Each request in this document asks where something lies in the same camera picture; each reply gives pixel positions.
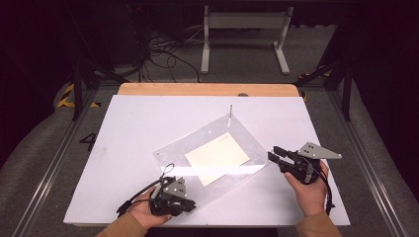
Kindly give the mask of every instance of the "dark gray floor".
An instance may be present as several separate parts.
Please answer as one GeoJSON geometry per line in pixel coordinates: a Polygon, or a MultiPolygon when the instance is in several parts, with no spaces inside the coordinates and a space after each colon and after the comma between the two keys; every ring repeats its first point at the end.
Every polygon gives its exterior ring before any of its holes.
{"type": "MultiPolygon", "coordinates": [[[[262,31],[256,36],[227,31],[213,34],[209,74],[202,75],[203,82],[228,83],[291,83],[301,73],[311,72],[318,62],[324,47],[330,40],[334,28],[290,29],[284,47],[291,75],[281,73],[271,41],[277,32],[262,31]]],[[[199,42],[185,46],[176,52],[178,56],[201,67],[202,44],[199,42]]],[[[167,57],[156,57],[155,61],[166,63],[167,57]]],[[[147,63],[154,82],[170,82],[167,69],[147,63]]],[[[172,70],[178,82],[194,82],[196,72],[177,61],[172,70]]],[[[57,92],[57,100],[62,91],[57,92]]],[[[71,201],[71,194],[77,186],[89,157],[88,144],[79,140],[91,132],[98,132],[112,95],[117,87],[101,87],[93,101],[102,103],[101,108],[90,108],[81,120],[74,138],[69,144],[62,166],[53,185],[40,203],[41,209],[34,216],[35,221],[27,228],[27,236],[94,236],[101,227],[74,227],[62,223],[65,211],[71,201]]],[[[340,161],[330,161],[341,197],[345,203],[352,225],[339,227],[344,236],[391,236],[382,217],[371,187],[359,158],[351,143],[339,113],[333,107],[331,94],[320,87],[301,88],[307,94],[307,109],[321,144],[339,151],[345,157],[340,161]]],[[[419,206],[416,199],[401,179],[385,150],[356,87],[351,101],[350,125],[357,132],[377,176],[388,191],[388,197],[407,234],[416,236],[419,231],[419,206]]],[[[38,184],[54,158],[66,129],[71,124],[73,109],[57,108],[55,113],[38,125],[21,142],[0,172],[0,236],[12,236],[16,226],[30,203],[38,184]]],[[[292,227],[279,228],[280,236],[295,236],[292,227]]]]}

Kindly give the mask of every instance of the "brown sleeve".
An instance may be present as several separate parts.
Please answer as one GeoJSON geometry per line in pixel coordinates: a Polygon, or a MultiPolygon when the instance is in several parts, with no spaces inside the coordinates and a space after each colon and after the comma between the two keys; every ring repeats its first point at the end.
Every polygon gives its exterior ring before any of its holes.
{"type": "Polygon", "coordinates": [[[304,218],[295,225],[299,237],[335,237],[342,236],[326,212],[320,212],[304,218]]]}
{"type": "Polygon", "coordinates": [[[127,212],[108,225],[96,237],[143,237],[146,233],[147,231],[127,212]]]}

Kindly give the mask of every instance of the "sticky note pad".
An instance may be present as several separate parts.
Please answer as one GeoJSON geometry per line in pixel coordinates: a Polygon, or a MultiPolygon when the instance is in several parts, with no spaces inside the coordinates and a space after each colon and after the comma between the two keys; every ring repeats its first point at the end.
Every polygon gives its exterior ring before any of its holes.
{"type": "Polygon", "coordinates": [[[229,132],[185,156],[191,167],[200,168],[198,178],[204,187],[224,176],[225,169],[234,169],[250,160],[229,132]]]}

